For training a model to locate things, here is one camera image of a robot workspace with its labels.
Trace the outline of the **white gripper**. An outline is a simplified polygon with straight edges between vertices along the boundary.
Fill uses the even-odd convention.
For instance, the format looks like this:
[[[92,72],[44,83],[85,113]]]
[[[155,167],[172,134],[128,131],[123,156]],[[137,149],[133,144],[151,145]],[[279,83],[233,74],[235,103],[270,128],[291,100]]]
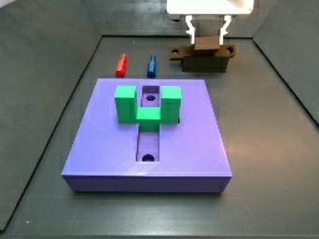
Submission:
[[[196,28],[192,24],[192,15],[225,15],[223,26],[219,29],[219,45],[224,44],[224,35],[232,22],[231,15],[248,15],[253,11],[253,0],[167,0],[167,13],[187,15],[185,33],[191,37],[191,45],[196,43]]]

